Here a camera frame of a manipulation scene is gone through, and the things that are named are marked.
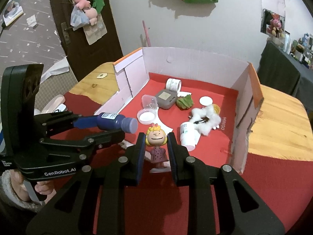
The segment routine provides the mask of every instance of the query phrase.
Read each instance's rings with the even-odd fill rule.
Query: pink stick
[[[142,21],[142,24],[143,24],[143,29],[145,30],[148,47],[151,47],[150,38],[149,38],[149,34],[148,34],[148,29],[146,27],[146,24],[145,24],[144,20]]]

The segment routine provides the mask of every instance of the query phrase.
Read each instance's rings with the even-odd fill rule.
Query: pink stuffed toy
[[[74,0],[76,3],[76,7],[80,8],[81,10],[84,8],[90,8],[90,1],[87,0]]]
[[[93,26],[97,23],[97,10],[95,8],[84,9],[86,16],[89,18],[89,23]]]
[[[281,21],[279,15],[272,13],[273,19],[271,20],[271,25],[266,29],[266,31],[276,37],[276,31],[281,28]]]

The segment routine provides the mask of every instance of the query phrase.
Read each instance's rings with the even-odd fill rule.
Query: blue bottle
[[[138,129],[138,121],[122,114],[100,113],[97,116],[97,126],[104,131],[121,129],[126,133],[135,133]]]

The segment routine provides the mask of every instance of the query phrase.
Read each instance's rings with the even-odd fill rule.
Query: green plush toy
[[[176,101],[176,105],[183,110],[190,109],[193,106],[193,100],[191,98],[191,95],[178,98]]]
[[[100,14],[104,6],[103,0],[93,0],[92,7],[96,9],[97,13]]]

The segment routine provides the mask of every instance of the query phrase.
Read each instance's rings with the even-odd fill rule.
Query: cardboard box
[[[95,115],[101,112],[119,113],[147,84],[149,73],[199,80],[237,90],[229,163],[237,172],[244,171],[250,129],[263,102],[260,82],[251,63],[204,51],[151,47],[126,55],[114,66],[120,91]]]

